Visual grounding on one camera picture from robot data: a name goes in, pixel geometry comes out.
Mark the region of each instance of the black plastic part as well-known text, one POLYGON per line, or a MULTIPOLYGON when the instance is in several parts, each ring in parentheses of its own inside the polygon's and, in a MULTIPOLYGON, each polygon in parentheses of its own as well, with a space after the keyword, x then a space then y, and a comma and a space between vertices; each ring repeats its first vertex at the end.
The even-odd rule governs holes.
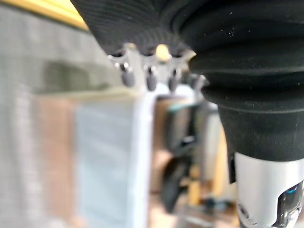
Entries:
POLYGON ((177 78, 175 76, 171 76, 168 81, 168 87, 171 92, 174 92, 179 84, 177 78))
POLYGON ((133 87, 135 85, 135 78, 132 73, 122 71, 123 84, 127 87, 133 87))
POLYGON ((191 157, 184 156, 173 158, 165 168, 162 179, 161 200, 168 213, 173 212, 177 199, 183 191, 180 183, 184 177, 189 175, 190 166, 191 157))
POLYGON ((149 74, 147 76, 147 87, 149 91, 154 91, 156 89, 157 79, 154 75, 149 74))

